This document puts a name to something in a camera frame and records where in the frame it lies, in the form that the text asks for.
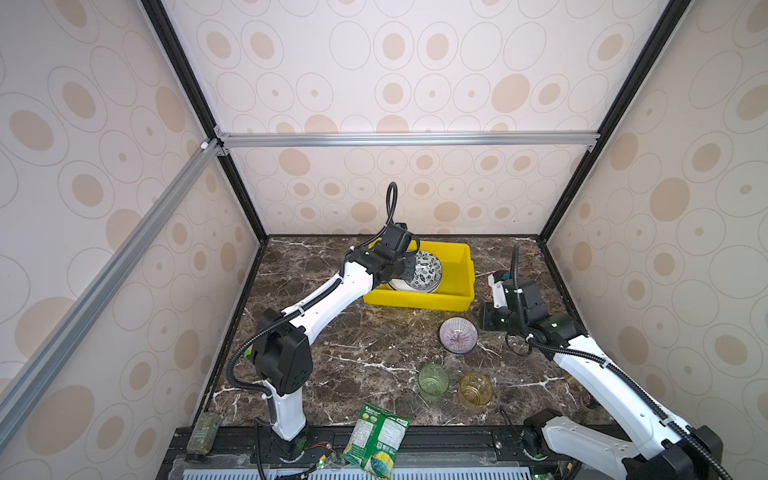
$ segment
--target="brown marble surface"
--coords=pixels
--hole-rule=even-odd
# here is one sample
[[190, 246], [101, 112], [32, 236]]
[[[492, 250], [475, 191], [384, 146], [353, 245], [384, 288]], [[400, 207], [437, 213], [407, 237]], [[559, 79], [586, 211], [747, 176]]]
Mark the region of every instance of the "brown marble surface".
[[[314, 370], [304, 386], [304, 412], [310, 425], [345, 425], [357, 420], [363, 402], [413, 418], [413, 425], [497, 425], [503, 405], [513, 421], [552, 407], [576, 422], [610, 422], [600, 407], [581, 404], [585, 394], [570, 386], [566, 373], [542, 354], [518, 357], [504, 344], [504, 336], [479, 329], [478, 309], [491, 300], [487, 277], [509, 268], [512, 247], [521, 245], [521, 276], [536, 280], [550, 313], [564, 312], [563, 300], [533, 240], [517, 238], [440, 237], [434, 240], [467, 243], [475, 262], [475, 301], [463, 313], [366, 305], [357, 300], [319, 335], [312, 346]], [[278, 237], [270, 240], [247, 307], [233, 342], [234, 351], [256, 332], [256, 318], [268, 307], [281, 310], [314, 291], [339, 269], [339, 259], [359, 237]], [[463, 316], [478, 327], [478, 345], [465, 356], [446, 352], [439, 344], [440, 323]], [[522, 348], [522, 341], [516, 341]], [[442, 364], [451, 376], [445, 398], [425, 402], [416, 375], [427, 363]], [[464, 409], [456, 398], [463, 375], [479, 371], [495, 384], [492, 403], [478, 412]], [[237, 376], [258, 380], [249, 362], [240, 361]], [[267, 418], [259, 396], [232, 389], [224, 375], [215, 389], [211, 411], [224, 425], [252, 425], [254, 416]]]

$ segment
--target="patterned wallpaper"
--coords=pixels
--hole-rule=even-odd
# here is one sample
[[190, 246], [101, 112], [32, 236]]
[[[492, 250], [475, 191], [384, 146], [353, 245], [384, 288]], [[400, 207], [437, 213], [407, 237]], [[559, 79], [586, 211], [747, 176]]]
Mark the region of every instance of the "patterned wallpaper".
[[538, 233], [584, 145], [235, 148], [268, 233], [375, 233], [389, 182], [414, 233]]
[[0, 455], [0, 480], [152, 480], [257, 242], [214, 161]]
[[131, 0], [0, 3], [0, 392], [201, 142]]
[[225, 131], [587, 130], [666, 0], [166, 0]]
[[704, 1], [550, 242], [622, 367], [768, 469], [768, 2]]

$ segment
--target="glass cup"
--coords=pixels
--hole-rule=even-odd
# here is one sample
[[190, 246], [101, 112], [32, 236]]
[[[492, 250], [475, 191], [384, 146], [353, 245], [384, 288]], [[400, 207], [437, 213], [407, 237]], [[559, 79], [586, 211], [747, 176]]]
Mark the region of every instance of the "glass cup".
[[419, 370], [419, 395], [424, 400], [439, 400], [448, 391], [450, 378], [440, 365], [429, 363]]
[[477, 410], [493, 400], [494, 389], [491, 378], [480, 372], [464, 375], [458, 385], [458, 401], [468, 410]]

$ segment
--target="green package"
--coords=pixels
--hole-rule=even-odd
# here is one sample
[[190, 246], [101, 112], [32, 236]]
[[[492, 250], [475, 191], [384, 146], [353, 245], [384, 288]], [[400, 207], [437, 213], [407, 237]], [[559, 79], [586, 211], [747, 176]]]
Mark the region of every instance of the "green package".
[[389, 480], [395, 468], [397, 449], [410, 424], [411, 419], [398, 417], [366, 402], [342, 457], [365, 472]]

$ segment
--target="yellow plastic tray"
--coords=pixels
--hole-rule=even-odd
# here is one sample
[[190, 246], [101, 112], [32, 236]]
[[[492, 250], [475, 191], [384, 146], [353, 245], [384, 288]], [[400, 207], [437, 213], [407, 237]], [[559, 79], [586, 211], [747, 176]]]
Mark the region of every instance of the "yellow plastic tray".
[[[411, 242], [410, 248], [416, 248], [415, 242]], [[469, 256], [469, 245], [424, 241], [421, 250], [432, 253], [442, 263], [442, 282], [434, 293], [396, 292], [388, 285], [380, 285], [363, 297], [365, 302], [466, 312], [475, 299], [475, 264]]]

